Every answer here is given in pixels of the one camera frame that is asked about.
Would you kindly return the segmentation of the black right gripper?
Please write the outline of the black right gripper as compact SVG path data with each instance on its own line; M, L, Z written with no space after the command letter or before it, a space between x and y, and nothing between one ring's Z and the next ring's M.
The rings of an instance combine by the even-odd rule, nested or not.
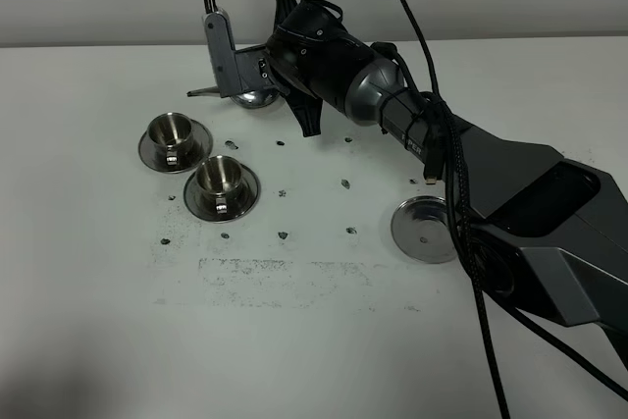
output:
M276 35L281 28L292 27L291 15L297 7L296 0L275 0L275 3L272 35ZM281 95L287 95L286 102L301 127L302 135L312 137L321 134L323 101L306 93L290 92L288 84L270 66L265 45L237 50L235 65L239 83L237 94L277 90Z

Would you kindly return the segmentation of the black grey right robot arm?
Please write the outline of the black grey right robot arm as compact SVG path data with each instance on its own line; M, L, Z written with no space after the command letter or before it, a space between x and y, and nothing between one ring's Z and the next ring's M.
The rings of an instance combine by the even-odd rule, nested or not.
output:
M276 0L264 60L305 136L324 104L379 126L442 179L444 103L415 92L389 43L364 44L324 0ZM467 166L472 242L490 291L556 324L600 326L627 351L627 201L608 173L554 148L498 138L454 119Z

